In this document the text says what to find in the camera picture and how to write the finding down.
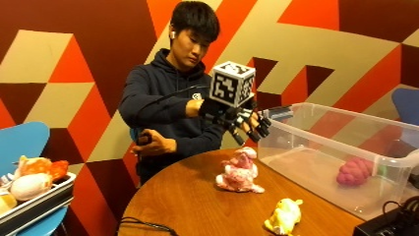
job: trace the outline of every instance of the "ear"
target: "ear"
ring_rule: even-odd
[[[172,24],[169,26],[169,37],[170,37],[170,39],[173,39],[176,37],[176,30],[174,30],[174,27]]]

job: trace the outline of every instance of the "transparent storage box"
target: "transparent storage box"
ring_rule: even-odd
[[[264,111],[273,123],[258,143],[266,165],[365,220],[382,214],[387,201],[419,195],[409,182],[419,164],[418,126],[306,102],[289,109],[292,117]],[[371,175],[359,185],[338,183],[341,166],[355,158],[370,164]]]

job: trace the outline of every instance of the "sleeve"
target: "sleeve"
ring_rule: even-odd
[[[220,149],[224,132],[221,126],[205,124],[204,133],[200,136],[177,139],[177,152],[186,157]]]
[[[189,98],[170,97],[164,101],[148,106],[147,112],[143,107],[156,101],[162,95],[152,95],[152,80],[144,67],[136,67],[128,74],[120,113],[127,124],[135,128],[149,123],[170,124],[176,120],[186,118],[185,108]]]

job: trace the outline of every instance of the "black hair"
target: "black hair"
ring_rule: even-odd
[[[212,7],[198,1],[180,2],[173,10],[170,25],[176,32],[192,30],[209,42],[217,40],[220,22]]]

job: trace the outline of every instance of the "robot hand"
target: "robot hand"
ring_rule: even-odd
[[[256,109],[257,102],[253,97],[238,107],[230,107],[208,97],[201,106],[200,115],[214,124],[221,125],[237,143],[244,146],[245,141],[238,135],[237,128],[256,143],[270,134],[272,122]]]

